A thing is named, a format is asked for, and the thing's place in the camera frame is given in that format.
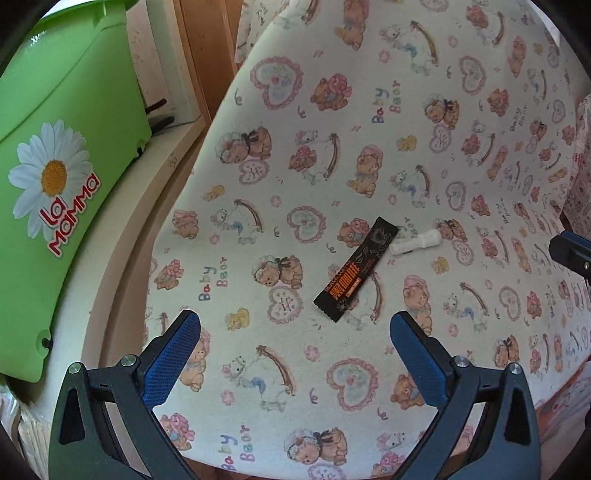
coffee stick packet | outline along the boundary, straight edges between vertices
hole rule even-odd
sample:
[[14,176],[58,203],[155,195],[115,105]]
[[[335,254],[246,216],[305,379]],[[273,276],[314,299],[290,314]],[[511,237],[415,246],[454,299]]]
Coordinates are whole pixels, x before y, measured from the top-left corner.
[[398,227],[378,217],[363,243],[320,292],[314,304],[337,322],[397,233]]

green plastic container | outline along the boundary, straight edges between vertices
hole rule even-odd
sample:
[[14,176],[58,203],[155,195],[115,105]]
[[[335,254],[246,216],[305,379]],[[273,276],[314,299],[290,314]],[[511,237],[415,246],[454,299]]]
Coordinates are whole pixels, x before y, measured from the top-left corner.
[[41,378],[44,339],[80,242],[151,136],[126,32],[136,1],[93,1],[44,18],[0,77],[5,375]]

floral fabric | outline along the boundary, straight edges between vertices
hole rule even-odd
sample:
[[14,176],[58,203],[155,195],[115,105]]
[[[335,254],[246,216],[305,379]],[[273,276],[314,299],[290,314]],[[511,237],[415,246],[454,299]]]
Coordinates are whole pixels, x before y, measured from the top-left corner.
[[[589,356],[584,281],[548,254],[573,172],[569,82],[514,0],[282,10],[154,248],[146,341],[184,308],[203,326],[157,408],[175,445],[266,478],[392,474],[435,413],[391,345],[399,310],[452,355],[520,362],[534,402],[551,398]],[[313,300],[378,216],[443,243],[384,255],[334,323]]]

